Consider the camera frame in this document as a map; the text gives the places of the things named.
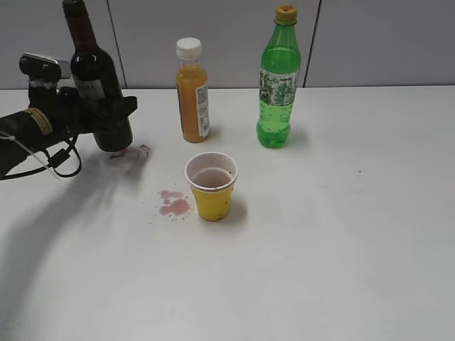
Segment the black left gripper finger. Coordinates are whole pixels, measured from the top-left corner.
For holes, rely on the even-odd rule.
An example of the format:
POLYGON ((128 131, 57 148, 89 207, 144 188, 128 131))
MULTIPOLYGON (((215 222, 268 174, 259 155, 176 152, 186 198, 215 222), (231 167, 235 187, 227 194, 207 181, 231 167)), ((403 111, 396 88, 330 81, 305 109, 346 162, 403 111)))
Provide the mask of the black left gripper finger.
POLYGON ((135 96, 101 99, 97 102, 95 122, 100 130, 118 130, 129 122, 129 116, 137 110, 135 96))

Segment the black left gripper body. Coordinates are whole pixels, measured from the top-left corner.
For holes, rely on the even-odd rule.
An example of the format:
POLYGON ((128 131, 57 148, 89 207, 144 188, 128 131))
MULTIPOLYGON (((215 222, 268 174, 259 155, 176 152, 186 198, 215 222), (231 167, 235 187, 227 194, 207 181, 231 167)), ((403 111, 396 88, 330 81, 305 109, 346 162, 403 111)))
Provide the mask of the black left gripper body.
POLYGON ((29 108, 41 110, 53 127, 53 135, 69 139, 103 130, 102 117, 73 87, 58 89, 55 83, 28 86, 29 108))

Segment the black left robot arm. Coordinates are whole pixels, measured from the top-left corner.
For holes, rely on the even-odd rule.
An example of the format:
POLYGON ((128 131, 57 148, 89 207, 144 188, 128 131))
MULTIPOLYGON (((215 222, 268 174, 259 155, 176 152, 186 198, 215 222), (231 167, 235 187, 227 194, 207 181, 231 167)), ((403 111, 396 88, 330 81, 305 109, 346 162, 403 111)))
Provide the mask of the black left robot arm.
POLYGON ((27 109, 1 118, 1 179, 11 180, 54 171, 71 178, 82 170, 62 174, 57 167, 74 153, 81 134, 97 137, 99 148, 118 152, 132 143, 129 115, 137 109, 135 96, 100 99, 90 103, 73 87, 28 89, 27 109))

